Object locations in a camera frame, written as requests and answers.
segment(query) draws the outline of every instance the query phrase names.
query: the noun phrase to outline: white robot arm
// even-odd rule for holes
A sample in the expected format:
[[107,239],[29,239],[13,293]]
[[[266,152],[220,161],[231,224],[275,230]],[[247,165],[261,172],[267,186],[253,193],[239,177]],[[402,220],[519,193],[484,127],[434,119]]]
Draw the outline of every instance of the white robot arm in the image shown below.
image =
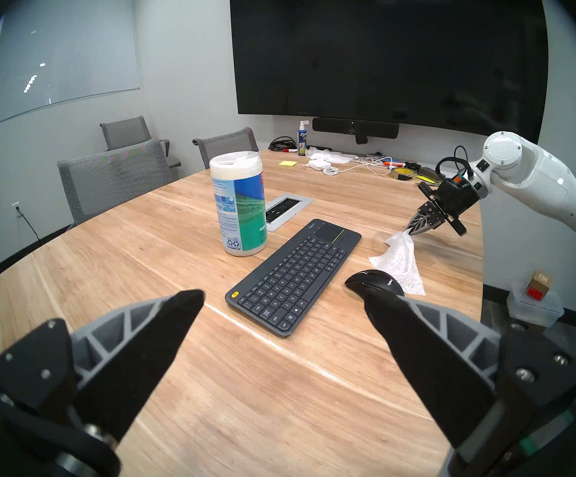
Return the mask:
[[[491,185],[576,232],[575,176],[560,159],[515,133],[497,132],[489,136],[482,158],[445,183],[444,189],[441,184],[435,192],[421,187],[430,201],[410,221],[408,228],[412,235],[436,228],[445,220],[457,231],[464,230],[458,215],[491,193]],[[477,193],[477,199],[471,190]]]

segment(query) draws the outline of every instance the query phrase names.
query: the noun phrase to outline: black cable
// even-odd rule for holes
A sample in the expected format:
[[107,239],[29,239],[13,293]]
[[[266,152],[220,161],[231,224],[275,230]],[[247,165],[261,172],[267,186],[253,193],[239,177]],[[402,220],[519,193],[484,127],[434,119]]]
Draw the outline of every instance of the black cable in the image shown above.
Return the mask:
[[447,161],[460,162],[467,169],[467,177],[469,177],[469,178],[474,177],[474,170],[471,168],[468,161],[466,161],[465,159],[460,158],[460,157],[445,157],[436,165],[436,174],[438,174],[443,179],[447,179],[447,178],[443,174],[440,173],[440,164],[442,164],[443,162],[447,162]]
[[[19,215],[21,215],[24,219],[26,219],[26,216],[23,215],[23,212],[22,212],[21,210],[19,210],[19,207],[17,207],[17,212],[19,212]],[[30,226],[30,229],[32,229],[32,232],[35,233],[36,240],[37,240],[37,241],[40,241],[39,235],[36,233],[35,228],[32,227],[32,224],[30,224],[30,222],[29,222],[27,219],[26,219],[26,222],[27,222],[27,224]]]
[[273,152],[283,152],[285,148],[290,150],[297,150],[297,144],[292,137],[277,137],[271,141],[270,145],[268,146],[268,149],[272,150]]
[[[462,150],[465,151],[465,160],[466,160],[467,162],[469,162],[469,154],[467,153],[467,149],[464,148],[462,145],[458,145],[458,146],[453,150],[453,156],[454,156],[454,157],[457,157],[457,156],[458,156],[458,155],[456,155],[456,152],[458,152],[458,149],[459,149],[459,148],[462,148]],[[460,167],[458,166],[458,162],[456,162],[456,170],[457,170],[457,171],[460,171]]]

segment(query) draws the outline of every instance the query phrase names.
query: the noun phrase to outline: gray mesh chair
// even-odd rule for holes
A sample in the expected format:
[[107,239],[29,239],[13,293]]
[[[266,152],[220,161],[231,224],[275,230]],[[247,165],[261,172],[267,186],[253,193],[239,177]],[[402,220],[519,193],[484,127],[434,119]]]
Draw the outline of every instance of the gray mesh chair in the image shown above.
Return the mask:
[[173,182],[158,140],[59,160],[57,165],[74,218],[71,227]]
[[[115,123],[101,123],[101,128],[102,134],[105,136],[105,141],[107,142],[107,150],[129,147],[151,140],[147,123],[144,122],[142,116],[116,121]],[[169,140],[165,138],[158,140],[158,142],[165,144],[165,157],[167,158],[169,168],[180,167],[182,165],[180,159],[169,155]]]
[[194,138],[193,144],[200,147],[200,154],[204,161],[204,167],[209,168],[209,162],[216,155],[222,155],[231,152],[254,151],[259,152],[255,136],[250,128],[229,133],[213,138]]

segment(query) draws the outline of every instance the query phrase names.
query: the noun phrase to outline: computer mouse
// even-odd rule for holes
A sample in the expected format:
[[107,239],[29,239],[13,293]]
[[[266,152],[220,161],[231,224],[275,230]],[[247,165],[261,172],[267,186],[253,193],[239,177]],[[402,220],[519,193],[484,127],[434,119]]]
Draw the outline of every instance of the computer mouse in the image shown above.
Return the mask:
[[356,292],[363,299],[365,291],[377,289],[379,291],[391,292],[395,296],[404,296],[400,284],[392,276],[381,270],[363,270],[354,274],[345,281],[348,289]]

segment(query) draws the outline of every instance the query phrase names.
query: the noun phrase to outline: black keyboard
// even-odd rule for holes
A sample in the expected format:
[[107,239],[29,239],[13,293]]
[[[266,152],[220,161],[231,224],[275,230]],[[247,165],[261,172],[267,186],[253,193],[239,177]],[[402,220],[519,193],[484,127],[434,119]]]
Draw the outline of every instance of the black keyboard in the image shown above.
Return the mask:
[[229,290],[226,302],[273,333],[288,336],[360,239],[357,232],[314,219]]

